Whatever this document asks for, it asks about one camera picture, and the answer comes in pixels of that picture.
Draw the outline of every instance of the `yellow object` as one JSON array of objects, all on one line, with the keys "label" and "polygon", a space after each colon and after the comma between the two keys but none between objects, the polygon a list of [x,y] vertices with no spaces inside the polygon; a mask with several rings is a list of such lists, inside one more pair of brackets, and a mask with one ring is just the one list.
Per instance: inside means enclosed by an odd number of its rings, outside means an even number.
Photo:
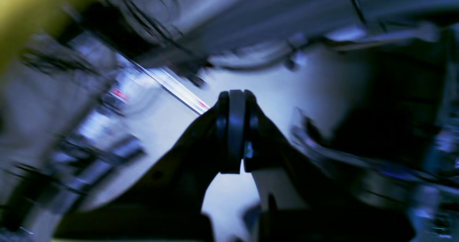
[{"label": "yellow object", "polygon": [[0,0],[0,77],[29,37],[39,30],[62,31],[69,16],[64,6],[81,9],[91,0]]}]

